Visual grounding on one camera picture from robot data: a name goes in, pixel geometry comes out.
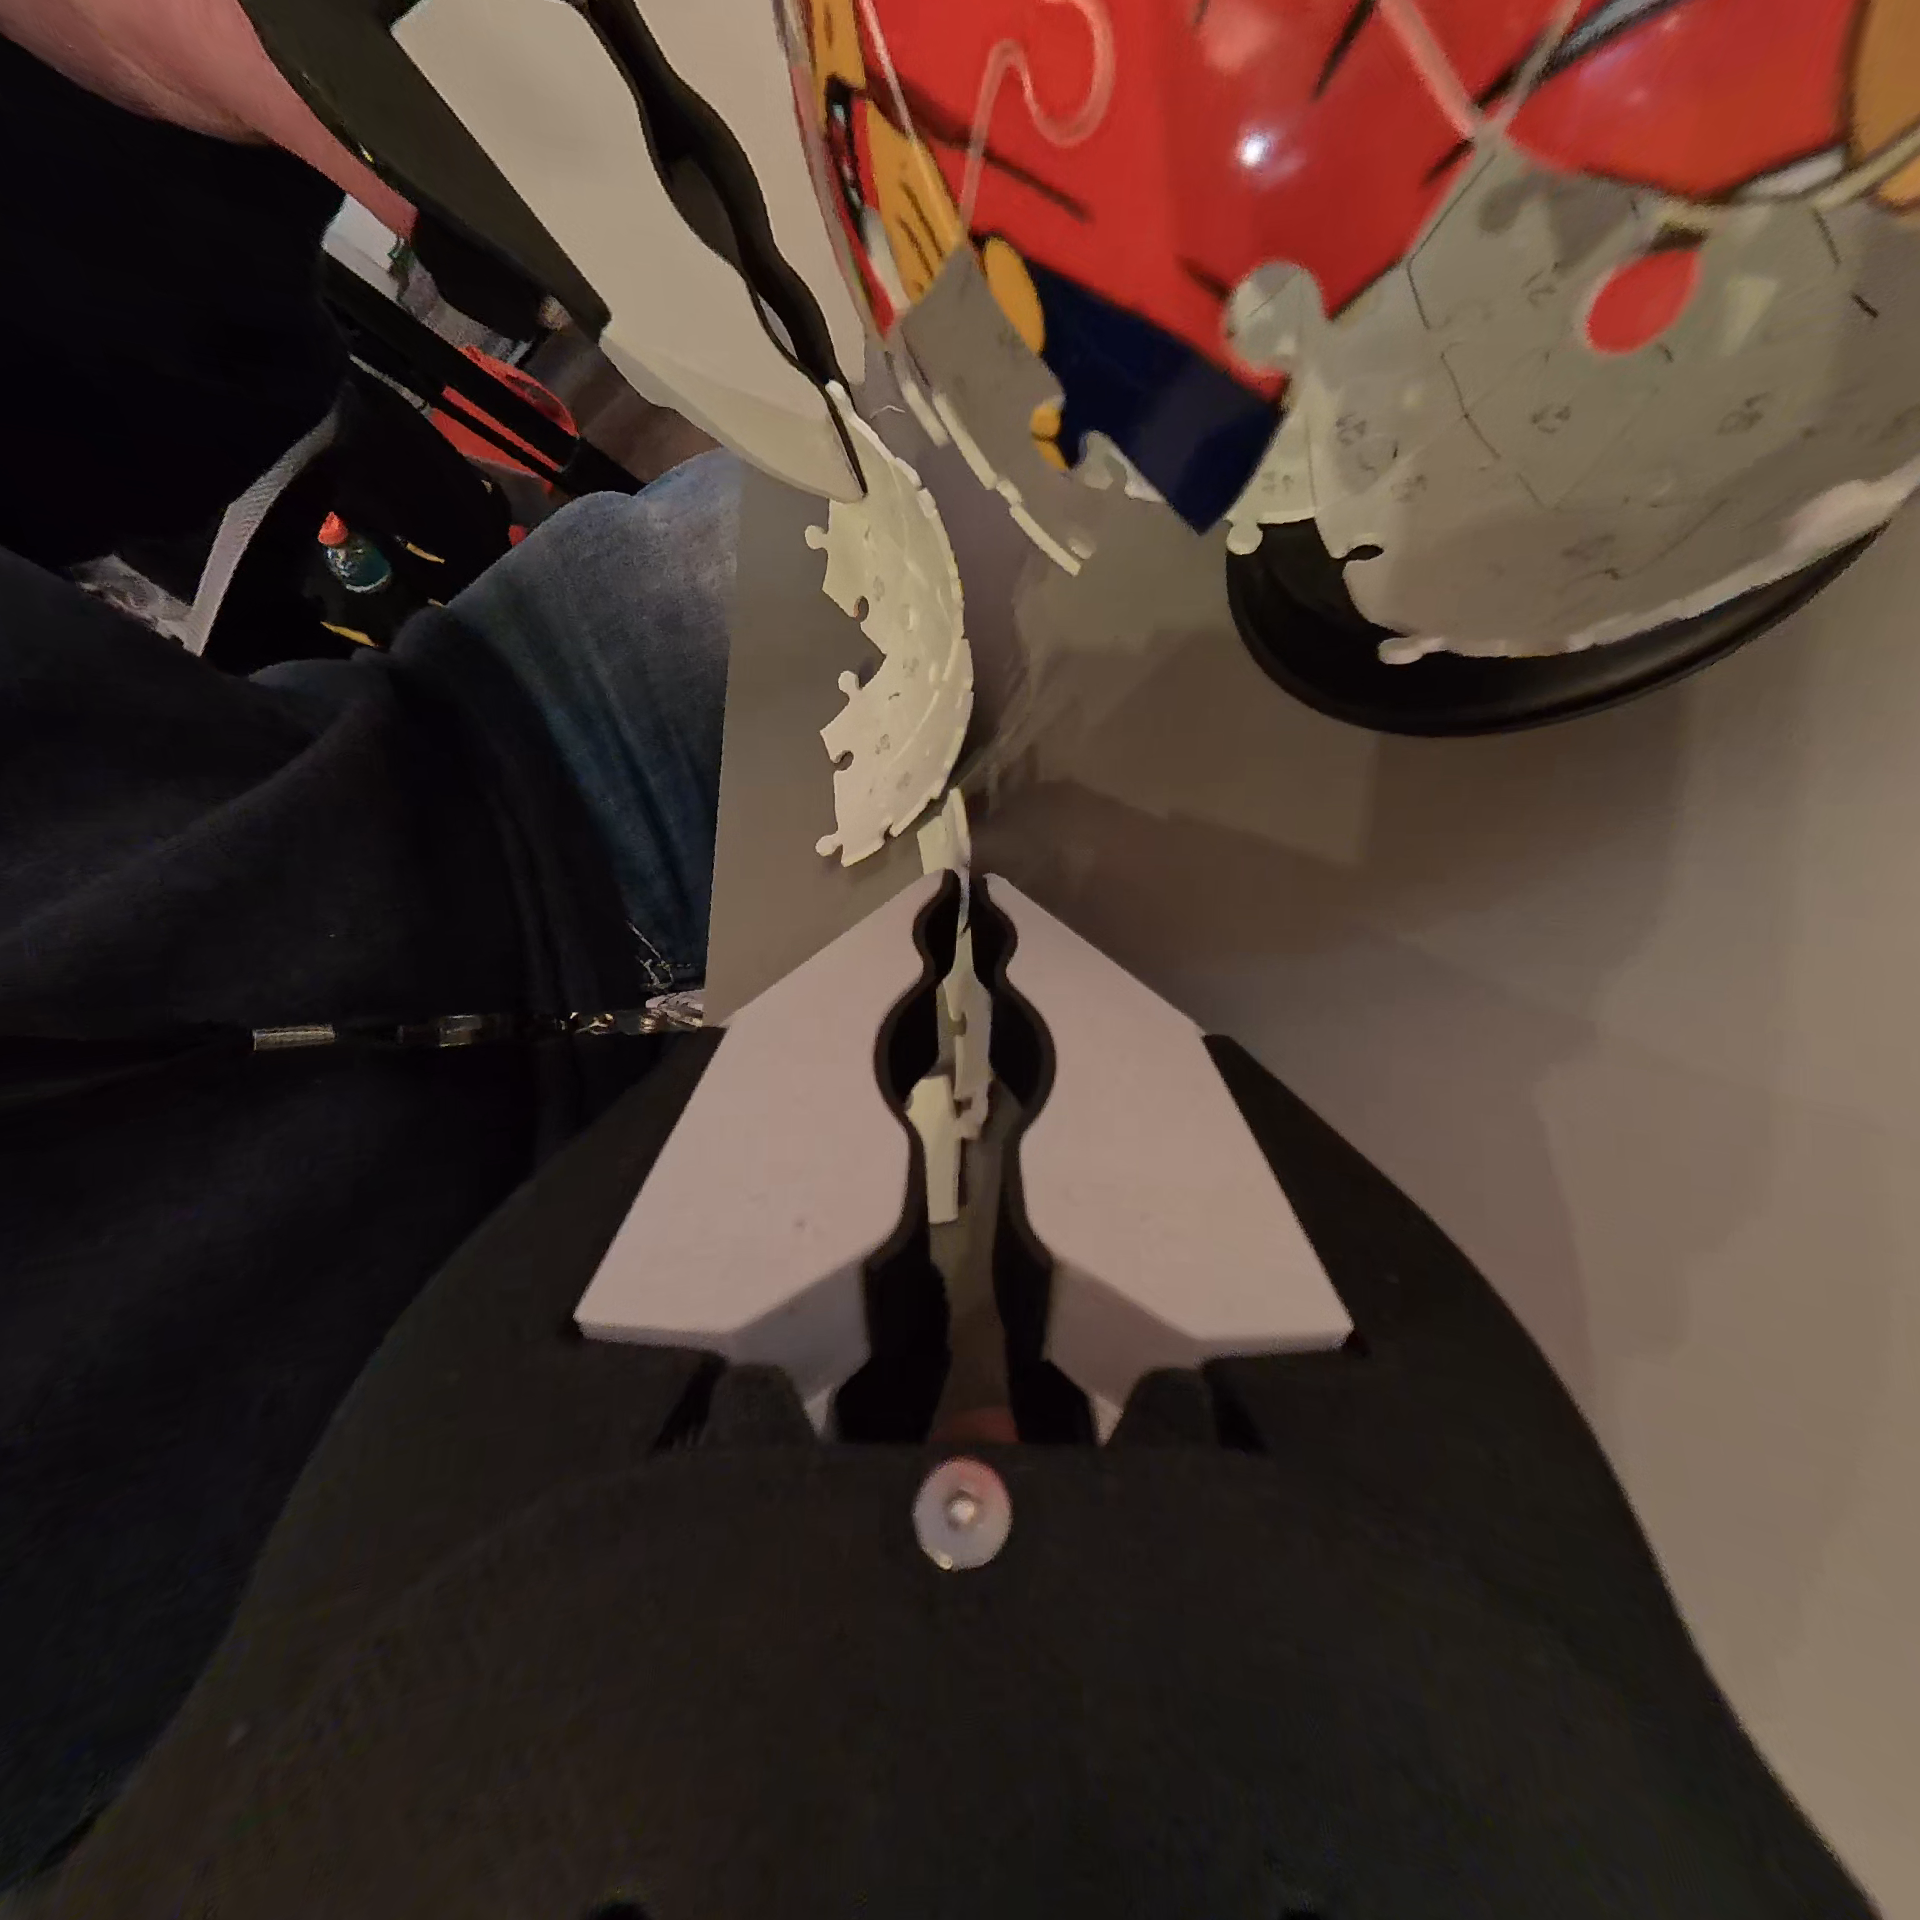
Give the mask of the curved puzzle piece strip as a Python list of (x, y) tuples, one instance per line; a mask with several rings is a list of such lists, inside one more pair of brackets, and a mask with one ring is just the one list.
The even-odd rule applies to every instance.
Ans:
[(847, 703), (822, 732), (833, 829), (819, 853), (850, 869), (945, 798), (974, 711), (974, 660), (963, 575), (934, 493), (862, 421), (847, 385), (833, 380), (825, 392), (864, 493), (833, 500), (806, 541), (824, 556), (824, 597), (880, 657), (866, 676), (840, 676)]

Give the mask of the black bag red trim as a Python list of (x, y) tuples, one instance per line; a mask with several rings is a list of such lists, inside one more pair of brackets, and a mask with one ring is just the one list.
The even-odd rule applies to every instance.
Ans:
[[(190, 653), (232, 673), (386, 649), (542, 517), (641, 489), (528, 374), (448, 342), (331, 253), (320, 288), (347, 342), (343, 385), (225, 511), (179, 629)], [(318, 548), (330, 511), (386, 552), (389, 590), (331, 580)]]

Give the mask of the colourful puzzle ball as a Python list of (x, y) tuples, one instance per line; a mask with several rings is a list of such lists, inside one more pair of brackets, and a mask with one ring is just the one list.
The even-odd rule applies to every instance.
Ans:
[(1384, 665), (1714, 614), (1915, 498), (1915, 4), (779, 4), (1006, 493), (1310, 537)]

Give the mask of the two joined puzzle pieces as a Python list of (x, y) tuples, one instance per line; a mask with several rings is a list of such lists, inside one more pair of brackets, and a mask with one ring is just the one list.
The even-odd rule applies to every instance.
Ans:
[(936, 1014), (941, 1062), (906, 1104), (926, 1158), (928, 1224), (942, 1228), (960, 1218), (965, 1157), (992, 1108), (992, 997), (974, 960), (971, 829), (958, 785), (945, 793), (941, 813), (920, 829), (920, 853), (925, 872), (949, 870), (960, 882), (954, 957)]

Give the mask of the person's left hand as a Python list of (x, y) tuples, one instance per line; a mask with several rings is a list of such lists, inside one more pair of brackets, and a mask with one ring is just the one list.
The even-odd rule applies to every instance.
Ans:
[(416, 207), (323, 125), (239, 1), (5, 1), (3, 33), (133, 111), (281, 149), (397, 234), (415, 232)]

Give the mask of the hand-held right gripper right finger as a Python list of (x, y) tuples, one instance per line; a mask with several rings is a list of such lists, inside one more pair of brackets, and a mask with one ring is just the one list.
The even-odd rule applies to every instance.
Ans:
[(989, 991), (1015, 1105), (992, 1287), (1022, 1438), (1102, 1444), (1150, 1375), (1350, 1342), (1353, 1317), (1193, 1018), (1001, 876)]

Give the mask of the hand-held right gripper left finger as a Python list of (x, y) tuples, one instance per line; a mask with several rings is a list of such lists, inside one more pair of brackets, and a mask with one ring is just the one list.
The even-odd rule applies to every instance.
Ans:
[(583, 1336), (771, 1365), (819, 1433), (873, 1356), (864, 1269), (907, 1214), (917, 1137), (880, 1084), (922, 990), (925, 876), (726, 1026), (576, 1304)]

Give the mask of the person's jeans leg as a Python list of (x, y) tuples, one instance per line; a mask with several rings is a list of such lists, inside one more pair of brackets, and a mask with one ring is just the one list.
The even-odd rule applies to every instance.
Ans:
[(741, 469), (590, 495), (389, 653), (202, 666), (248, 761), (202, 829), (234, 1024), (643, 1005), (707, 973)]

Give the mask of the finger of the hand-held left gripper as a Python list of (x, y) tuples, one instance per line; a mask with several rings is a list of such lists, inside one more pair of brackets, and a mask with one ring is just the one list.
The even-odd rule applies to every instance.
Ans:
[(599, 295), (598, 344), (638, 394), (794, 489), (862, 495), (824, 382), (674, 207), (638, 92), (586, 6), (424, 1), (394, 37)]
[(782, 6), (607, 1), (599, 20), (673, 207), (807, 376), (858, 385), (869, 330), (819, 198)]

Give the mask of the black ball stand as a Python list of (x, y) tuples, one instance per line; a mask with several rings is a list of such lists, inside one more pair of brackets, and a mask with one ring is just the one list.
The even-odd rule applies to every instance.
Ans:
[(1603, 712), (1704, 672), (1784, 623), (1880, 540), (1881, 528), (1704, 614), (1569, 655), (1385, 660), (1393, 630), (1365, 620), (1346, 586), (1350, 565), (1376, 550), (1335, 558), (1310, 519), (1265, 528), (1253, 552), (1226, 558), (1223, 578), (1248, 657), (1310, 711), (1385, 736), (1501, 736)]

